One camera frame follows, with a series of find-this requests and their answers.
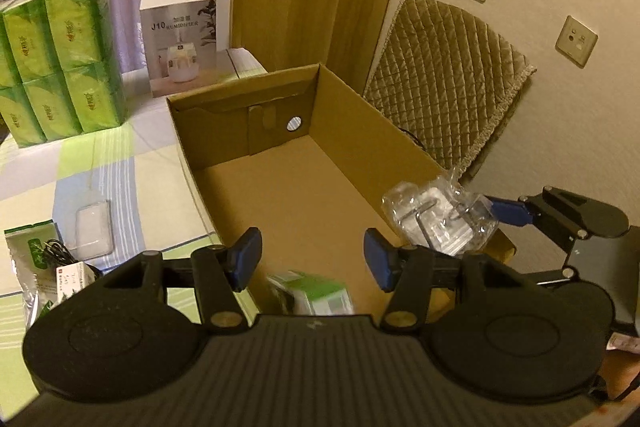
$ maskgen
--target open cardboard box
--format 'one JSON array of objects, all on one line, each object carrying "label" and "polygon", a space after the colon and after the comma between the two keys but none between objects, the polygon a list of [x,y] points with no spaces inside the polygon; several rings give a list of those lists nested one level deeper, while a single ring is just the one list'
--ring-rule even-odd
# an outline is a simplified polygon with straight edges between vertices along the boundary
[{"label": "open cardboard box", "polygon": [[[260,310],[280,311],[266,275],[295,269],[344,282],[356,312],[378,319],[389,295],[367,268],[365,230],[375,227],[401,245],[383,216],[382,196],[401,181],[434,179],[442,172],[436,162],[317,64],[168,103],[194,197],[222,241],[232,244],[248,227],[262,232],[262,260],[249,285]],[[288,130],[294,117],[302,123]],[[498,231],[486,252],[505,261],[514,247]],[[449,300],[434,291],[430,311],[443,311]]]}]

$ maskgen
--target small white box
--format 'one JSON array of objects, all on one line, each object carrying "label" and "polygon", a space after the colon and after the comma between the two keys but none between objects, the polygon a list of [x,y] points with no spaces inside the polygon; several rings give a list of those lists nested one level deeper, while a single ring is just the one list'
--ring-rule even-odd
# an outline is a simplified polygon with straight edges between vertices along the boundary
[{"label": "small white box", "polygon": [[95,281],[94,272],[85,263],[68,264],[56,268],[58,304]]},{"label": "small white box", "polygon": [[179,84],[215,70],[216,0],[140,0],[140,22],[149,79]]}]

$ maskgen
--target green and white package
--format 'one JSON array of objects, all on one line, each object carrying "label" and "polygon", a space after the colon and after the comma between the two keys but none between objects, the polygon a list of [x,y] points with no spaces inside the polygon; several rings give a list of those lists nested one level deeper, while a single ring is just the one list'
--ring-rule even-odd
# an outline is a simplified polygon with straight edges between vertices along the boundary
[{"label": "green and white package", "polygon": [[[4,10],[13,0],[0,3],[0,12]],[[15,66],[14,54],[6,36],[4,21],[0,16],[0,89],[3,87],[13,87],[21,83],[18,68]]]},{"label": "green and white package", "polygon": [[62,72],[25,82],[24,90],[48,140],[82,132]]},{"label": "green and white package", "polygon": [[282,311],[293,315],[353,315],[354,308],[344,284],[319,275],[288,271],[269,275]]},{"label": "green and white package", "polygon": [[25,323],[30,327],[58,301],[56,267],[44,255],[45,243],[59,239],[58,230],[50,220],[4,230],[4,238],[22,287]]},{"label": "green and white package", "polygon": [[4,9],[2,18],[23,82],[60,69],[44,0],[14,0]]},{"label": "green and white package", "polygon": [[113,59],[65,71],[65,79],[84,132],[117,127],[124,122],[122,79]]},{"label": "green and white package", "polygon": [[109,0],[45,0],[64,71],[108,60],[113,43]]},{"label": "green and white package", "polygon": [[22,85],[0,89],[0,114],[18,147],[47,141]]}]

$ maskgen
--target ribbed black surface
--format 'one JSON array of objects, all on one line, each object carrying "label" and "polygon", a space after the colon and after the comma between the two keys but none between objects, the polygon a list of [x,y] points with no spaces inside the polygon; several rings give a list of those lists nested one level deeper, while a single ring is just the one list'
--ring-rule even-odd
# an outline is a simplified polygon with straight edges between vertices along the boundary
[{"label": "ribbed black surface", "polygon": [[266,316],[248,333],[213,338],[160,391],[100,405],[41,396],[9,425],[564,427],[593,407],[585,397],[518,406],[473,395],[415,339],[381,333],[369,317]]}]

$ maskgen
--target round hole in box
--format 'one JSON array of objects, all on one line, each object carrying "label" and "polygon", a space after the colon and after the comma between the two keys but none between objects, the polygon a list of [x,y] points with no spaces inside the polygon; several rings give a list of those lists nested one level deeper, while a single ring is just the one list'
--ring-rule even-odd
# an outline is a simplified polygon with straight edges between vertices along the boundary
[{"label": "round hole in box", "polygon": [[302,125],[302,118],[300,118],[299,116],[294,116],[291,120],[289,120],[289,123],[287,123],[287,131],[289,132],[297,131],[301,125]]}]

